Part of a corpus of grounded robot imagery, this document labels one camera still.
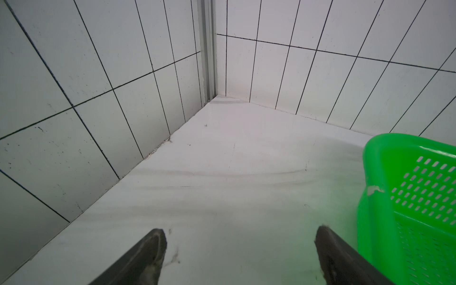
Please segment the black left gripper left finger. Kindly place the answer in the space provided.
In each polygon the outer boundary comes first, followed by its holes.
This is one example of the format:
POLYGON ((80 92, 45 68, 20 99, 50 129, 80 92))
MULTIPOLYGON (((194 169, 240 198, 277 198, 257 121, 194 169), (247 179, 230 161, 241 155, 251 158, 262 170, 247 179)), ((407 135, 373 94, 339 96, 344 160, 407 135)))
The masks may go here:
POLYGON ((153 229, 114 262, 93 285, 156 285, 167 249, 164 230, 153 229))

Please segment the green plastic basket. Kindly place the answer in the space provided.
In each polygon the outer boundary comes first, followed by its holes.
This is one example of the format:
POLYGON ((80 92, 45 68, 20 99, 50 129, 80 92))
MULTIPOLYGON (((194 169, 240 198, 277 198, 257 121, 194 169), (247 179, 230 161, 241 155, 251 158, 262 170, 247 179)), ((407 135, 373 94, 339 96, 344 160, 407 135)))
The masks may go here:
POLYGON ((456 282, 456 148, 381 134, 363 151, 357 250, 397 285, 456 282))

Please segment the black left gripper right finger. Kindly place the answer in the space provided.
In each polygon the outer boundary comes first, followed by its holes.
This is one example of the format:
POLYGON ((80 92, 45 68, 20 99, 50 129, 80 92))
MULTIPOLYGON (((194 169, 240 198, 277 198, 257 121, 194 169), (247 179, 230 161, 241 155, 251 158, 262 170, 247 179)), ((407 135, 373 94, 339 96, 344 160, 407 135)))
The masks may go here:
POLYGON ((315 237, 319 263, 328 285, 391 285, 392 281, 328 226, 315 237))

